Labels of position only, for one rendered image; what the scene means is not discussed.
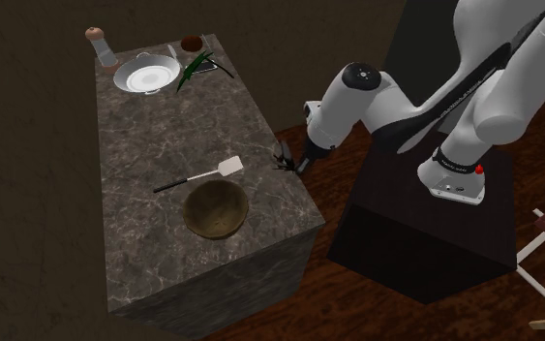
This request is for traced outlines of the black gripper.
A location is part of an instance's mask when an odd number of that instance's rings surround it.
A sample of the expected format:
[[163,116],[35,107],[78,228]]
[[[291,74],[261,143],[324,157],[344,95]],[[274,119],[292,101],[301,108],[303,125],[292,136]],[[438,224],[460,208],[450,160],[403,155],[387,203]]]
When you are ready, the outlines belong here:
[[309,167],[310,163],[327,157],[331,152],[330,149],[319,147],[310,139],[306,139],[304,142],[303,157],[295,165],[288,144],[284,140],[281,140],[280,147],[280,154],[273,155],[277,170],[294,171],[297,175],[301,175]]

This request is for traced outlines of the brown wooden bowl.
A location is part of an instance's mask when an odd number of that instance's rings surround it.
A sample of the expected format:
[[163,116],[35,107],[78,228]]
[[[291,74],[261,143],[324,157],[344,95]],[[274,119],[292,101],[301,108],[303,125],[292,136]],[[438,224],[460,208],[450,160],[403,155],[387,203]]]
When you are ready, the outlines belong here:
[[248,198],[241,186],[222,179],[209,180],[197,186],[185,199],[183,219],[191,232],[217,240],[236,233],[248,210]]

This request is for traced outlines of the green leafy stalk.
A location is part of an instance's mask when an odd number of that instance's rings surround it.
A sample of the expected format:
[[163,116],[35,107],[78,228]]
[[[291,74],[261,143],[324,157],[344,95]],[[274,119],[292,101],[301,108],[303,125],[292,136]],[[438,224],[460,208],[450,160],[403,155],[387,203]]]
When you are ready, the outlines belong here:
[[206,51],[199,54],[195,60],[189,64],[183,71],[182,78],[179,80],[176,91],[179,91],[186,80],[190,80],[192,75],[196,72],[197,67],[200,66],[204,61],[208,61],[214,66],[217,66],[219,69],[223,70],[227,75],[229,75],[231,78],[234,78],[234,75],[231,74],[226,68],[224,68],[222,65],[217,64],[213,60],[210,59],[210,56],[213,55],[213,52],[207,53]]

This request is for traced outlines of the dark robot stand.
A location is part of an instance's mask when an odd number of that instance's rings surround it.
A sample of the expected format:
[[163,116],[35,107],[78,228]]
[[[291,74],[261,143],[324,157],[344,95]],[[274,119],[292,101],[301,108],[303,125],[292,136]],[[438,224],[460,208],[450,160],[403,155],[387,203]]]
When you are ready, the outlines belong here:
[[493,148],[482,157],[481,204],[443,200],[416,171],[444,138],[431,133],[404,154],[370,147],[328,260],[424,304],[515,270],[510,154]]

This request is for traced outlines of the silver pan with white plate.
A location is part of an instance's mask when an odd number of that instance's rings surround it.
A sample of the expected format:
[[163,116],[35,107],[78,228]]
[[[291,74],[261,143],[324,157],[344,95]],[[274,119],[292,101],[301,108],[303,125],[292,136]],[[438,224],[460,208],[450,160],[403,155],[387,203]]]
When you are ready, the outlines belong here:
[[152,95],[176,80],[181,71],[172,57],[141,52],[115,72],[113,82],[128,93]]

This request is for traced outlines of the grey pepper mill, wooden top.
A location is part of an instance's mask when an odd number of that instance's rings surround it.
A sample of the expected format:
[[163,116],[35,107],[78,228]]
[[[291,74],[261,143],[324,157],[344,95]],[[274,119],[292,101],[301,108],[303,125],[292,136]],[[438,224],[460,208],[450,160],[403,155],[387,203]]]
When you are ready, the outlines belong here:
[[106,42],[104,31],[98,27],[89,27],[85,37],[90,41],[105,72],[114,75],[120,64]]

